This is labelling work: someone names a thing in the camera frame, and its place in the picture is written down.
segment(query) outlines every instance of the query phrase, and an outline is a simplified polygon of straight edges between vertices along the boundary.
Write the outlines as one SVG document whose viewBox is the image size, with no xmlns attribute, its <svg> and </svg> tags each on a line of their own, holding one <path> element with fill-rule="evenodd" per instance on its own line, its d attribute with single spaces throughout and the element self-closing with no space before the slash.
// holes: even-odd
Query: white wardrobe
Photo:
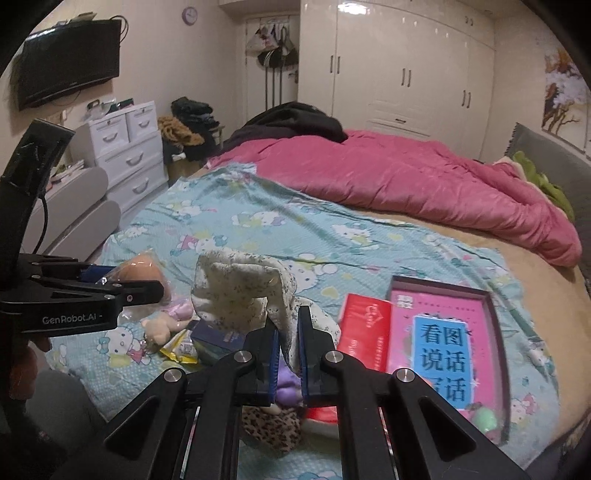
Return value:
<svg viewBox="0 0 591 480">
<path fill-rule="evenodd" d="M 456 0 L 303 0 L 298 100 L 479 158 L 493 47 L 492 20 Z"/>
</svg>

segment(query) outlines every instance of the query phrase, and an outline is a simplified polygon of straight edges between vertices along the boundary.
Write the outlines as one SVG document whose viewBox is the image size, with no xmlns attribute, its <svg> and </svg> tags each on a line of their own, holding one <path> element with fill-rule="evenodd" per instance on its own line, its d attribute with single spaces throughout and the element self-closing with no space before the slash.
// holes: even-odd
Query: wall clock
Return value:
<svg viewBox="0 0 591 480">
<path fill-rule="evenodd" d="M 195 7 L 187 7 L 183 10 L 183 21 L 187 25 L 194 25 L 197 21 L 197 9 Z"/>
</svg>

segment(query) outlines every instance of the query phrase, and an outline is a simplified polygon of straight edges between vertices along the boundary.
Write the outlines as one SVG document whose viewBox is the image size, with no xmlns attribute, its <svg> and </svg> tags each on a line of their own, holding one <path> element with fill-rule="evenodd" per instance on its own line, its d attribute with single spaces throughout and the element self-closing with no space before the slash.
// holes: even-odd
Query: human hand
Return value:
<svg viewBox="0 0 591 480">
<path fill-rule="evenodd" d="M 51 342 L 46 337 L 22 338 L 13 343 L 13 361 L 10 370 L 9 396 L 15 400 L 27 400 L 35 392 L 35 379 L 37 378 L 37 356 L 28 345 L 32 340 L 42 352 L 51 349 Z"/>
</svg>

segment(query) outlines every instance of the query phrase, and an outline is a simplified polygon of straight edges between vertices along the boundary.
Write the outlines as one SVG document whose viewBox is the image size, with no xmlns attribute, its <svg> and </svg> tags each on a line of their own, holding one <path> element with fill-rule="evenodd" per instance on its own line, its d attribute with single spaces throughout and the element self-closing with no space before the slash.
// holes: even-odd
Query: blue bedsheet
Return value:
<svg viewBox="0 0 591 480">
<path fill-rule="evenodd" d="M 347 293 L 386 298 L 392 275 L 428 278 L 492 292 L 511 385 L 511 433 L 503 450 L 528 465 L 551 442 L 558 419 L 553 363 L 524 310 L 520 283 L 498 251 L 472 248 L 410 223 L 376 220 L 261 179 L 248 166 L 179 180 L 112 235 L 102 262 L 119 264 L 152 248 L 176 293 L 189 295 L 199 252 L 229 247 L 288 263 L 298 294 L 338 317 Z M 99 411 L 113 417 L 171 362 L 145 355 L 139 324 L 56 338 L 50 363 L 80 378 Z M 121 345 L 115 352 L 109 345 Z M 271 460 L 241 449 L 239 478 L 314 479 L 341 475 L 337 453 L 304 445 Z"/>
</svg>

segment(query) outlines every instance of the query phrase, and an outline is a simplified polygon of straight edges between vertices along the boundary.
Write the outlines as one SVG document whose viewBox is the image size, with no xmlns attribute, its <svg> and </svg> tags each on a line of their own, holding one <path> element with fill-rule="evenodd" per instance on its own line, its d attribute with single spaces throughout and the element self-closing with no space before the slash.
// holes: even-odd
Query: plush toy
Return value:
<svg viewBox="0 0 591 480">
<path fill-rule="evenodd" d="M 153 319 L 143 320 L 144 336 L 149 346 L 163 346 L 170 340 L 171 333 L 181 332 L 191 320 L 176 320 L 168 313 L 160 312 Z"/>
<path fill-rule="evenodd" d="M 161 304 L 167 304 L 171 300 L 171 287 L 162 272 L 162 266 L 158 257 L 145 251 L 136 255 L 131 260 L 123 262 L 108 275 L 109 280 L 158 280 L 164 287 L 164 297 Z"/>
</svg>

